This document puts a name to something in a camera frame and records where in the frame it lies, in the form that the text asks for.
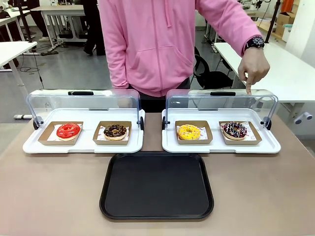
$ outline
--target concrete floor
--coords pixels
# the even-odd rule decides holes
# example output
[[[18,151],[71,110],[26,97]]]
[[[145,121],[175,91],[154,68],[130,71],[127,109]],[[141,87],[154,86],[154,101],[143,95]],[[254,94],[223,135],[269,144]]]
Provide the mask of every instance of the concrete floor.
[[[35,38],[38,39],[40,33],[37,28],[32,28],[37,32]],[[215,70],[220,60],[220,55],[215,54],[209,44],[203,44],[204,31],[196,31],[195,45],[200,55],[209,64],[210,70]],[[49,42],[39,43],[38,52],[46,52]],[[106,56],[88,56],[83,52],[82,45],[71,45],[67,48],[58,48],[57,55],[36,56],[39,74],[43,79],[45,89],[110,89],[111,82],[107,67]],[[20,67],[28,66],[35,68],[34,56],[19,56]],[[227,74],[227,68],[220,63],[219,71]],[[28,92],[42,89],[38,72],[20,72],[20,76]],[[200,89],[196,80],[191,85],[192,89]],[[29,109],[21,95],[19,87],[16,85],[12,73],[0,73],[0,153],[18,134],[23,124],[28,120],[15,120],[15,114],[29,114]],[[310,151],[315,151],[315,141],[305,141]]]

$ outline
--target wristwatch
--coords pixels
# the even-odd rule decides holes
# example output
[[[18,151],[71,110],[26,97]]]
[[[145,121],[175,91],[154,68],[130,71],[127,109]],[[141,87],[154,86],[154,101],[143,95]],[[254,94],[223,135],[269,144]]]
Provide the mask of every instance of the wristwatch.
[[[244,51],[246,51],[248,48],[255,47],[255,48],[263,48],[265,46],[265,41],[260,36],[255,36],[248,40],[248,42],[245,45]]]

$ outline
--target transparent cover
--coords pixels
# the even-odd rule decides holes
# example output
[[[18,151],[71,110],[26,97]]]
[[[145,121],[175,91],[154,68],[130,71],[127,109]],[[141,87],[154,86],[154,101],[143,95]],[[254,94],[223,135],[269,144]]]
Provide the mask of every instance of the transparent cover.
[[[183,90],[173,89],[166,95],[166,125],[172,112],[195,109],[199,111],[247,112],[254,111],[261,119],[261,124],[268,126],[277,107],[278,98],[267,90],[252,90],[247,95],[244,89],[219,90]]]
[[[56,109],[91,111],[133,109],[137,113],[139,123],[139,93],[133,89],[37,90],[27,96],[26,103],[37,127]]]

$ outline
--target yellow frosted donut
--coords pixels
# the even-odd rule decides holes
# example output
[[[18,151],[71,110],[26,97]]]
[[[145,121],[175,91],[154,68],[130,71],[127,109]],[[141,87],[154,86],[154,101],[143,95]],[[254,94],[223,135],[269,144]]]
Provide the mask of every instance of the yellow frosted donut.
[[[178,136],[182,140],[197,140],[200,137],[200,129],[191,124],[184,124],[179,127]]]

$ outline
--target pink sleeve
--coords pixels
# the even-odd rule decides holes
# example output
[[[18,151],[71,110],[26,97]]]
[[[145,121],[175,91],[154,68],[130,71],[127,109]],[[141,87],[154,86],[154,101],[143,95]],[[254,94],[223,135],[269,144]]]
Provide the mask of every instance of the pink sleeve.
[[[237,0],[196,0],[196,10],[240,56],[248,40],[261,36]]]
[[[98,1],[110,80],[116,89],[128,88],[126,78],[126,41],[118,12],[111,0]]]

